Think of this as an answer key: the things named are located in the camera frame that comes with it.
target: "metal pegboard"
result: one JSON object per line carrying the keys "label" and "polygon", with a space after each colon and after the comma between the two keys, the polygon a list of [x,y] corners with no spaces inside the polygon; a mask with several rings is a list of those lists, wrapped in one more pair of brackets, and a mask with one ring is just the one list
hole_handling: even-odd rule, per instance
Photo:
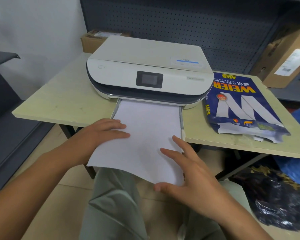
{"label": "metal pegboard", "polygon": [[285,0],[81,0],[88,30],[200,46],[212,69],[246,74]]}

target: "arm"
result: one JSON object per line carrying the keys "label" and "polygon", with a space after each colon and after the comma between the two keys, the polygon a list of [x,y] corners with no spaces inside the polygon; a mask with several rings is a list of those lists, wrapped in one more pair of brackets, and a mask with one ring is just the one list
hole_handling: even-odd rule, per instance
{"label": "arm", "polygon": [[234,239],[271,240],[252,215],[220,185],[192,147],[176,136],[172,139],[183,149],[184,155],[164,148],[160,150],[182,168],[184,185],[158,183],[154,190],[166,193],[197,213],[213,219]]}
{"label": "arm", "polygon": [[0,240],[21,239],[52,190],[71,167],[88,162],[105,141],[130,134],[119,120],[102,119],[81,129],[52,151],[43,154],[25,172],[0,191]]}

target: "printer lid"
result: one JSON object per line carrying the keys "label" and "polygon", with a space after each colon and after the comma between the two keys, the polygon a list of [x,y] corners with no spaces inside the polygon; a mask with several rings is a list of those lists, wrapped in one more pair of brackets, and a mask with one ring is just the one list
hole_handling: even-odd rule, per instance
{"label": "printer lid", "polygon": [[199,46],[124,36],[108,37],[90,59],[212,73]]}

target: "printer display screen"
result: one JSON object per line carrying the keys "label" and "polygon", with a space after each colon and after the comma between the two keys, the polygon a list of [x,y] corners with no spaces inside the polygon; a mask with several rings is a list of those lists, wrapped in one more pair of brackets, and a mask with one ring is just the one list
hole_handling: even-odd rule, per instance
{"label": "printer display screen", "polygon": [[142,87],[162,88],[164,75],[162,73],[137,71],[136,85]]}
{"label": "printer display screen", "polygon": [[157,80],[158,80],[158,76],[152,76],[152,75],[148,75],[148,74],[143,74],[141,82],[143,84],[156,85],[157,84]]}

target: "black plastic bag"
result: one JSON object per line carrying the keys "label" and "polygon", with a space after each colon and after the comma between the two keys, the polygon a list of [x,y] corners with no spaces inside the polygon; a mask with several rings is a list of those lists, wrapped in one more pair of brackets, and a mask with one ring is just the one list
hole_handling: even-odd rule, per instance
{"label": "black plastic bag", "polygon": [[300,231],[300,184],[267,166],[245,168],[230,180],[243,187],[260,222]]}

